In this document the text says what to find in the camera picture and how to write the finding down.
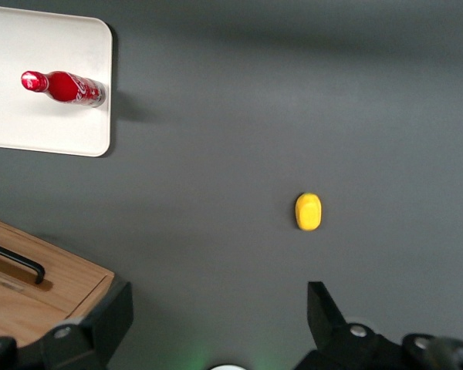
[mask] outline black metal handle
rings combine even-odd
[[[21,256],[15,252],[9,251],[3,247],[0,247],[0,255],[7,257],[9,260],[13,260],[14,262],[17,262],[23,266],[33,269],[37,273],[35,284],[40,284],[45,278],[45,268],[38,262],[34,262],[33,260]]]

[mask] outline white light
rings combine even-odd
[[[216,368],[212,368],[210,370],[245,370],[245,369],[241,368],[240,366],[235,366],[235,365],[221,365]]]

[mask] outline wooden box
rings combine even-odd
[[[41,264],[36,275],[0,255],[0,336],[19,347],[41,338],[58,322],[86,315],[105,295],[114,273],[0,222],[0,247]]]

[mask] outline yellow sponge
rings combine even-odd
[[[321,200],[312,193],[304,193],[295,204],[296,223],[304,231],[315,230],[321,224]]]

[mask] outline gray table surface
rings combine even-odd
[[[291,369],[317,280],[391,340],[463,339],[463,1],[0,5],[113,28],[109,152],[0,149],[0,220],[133,282],[110,368]]]

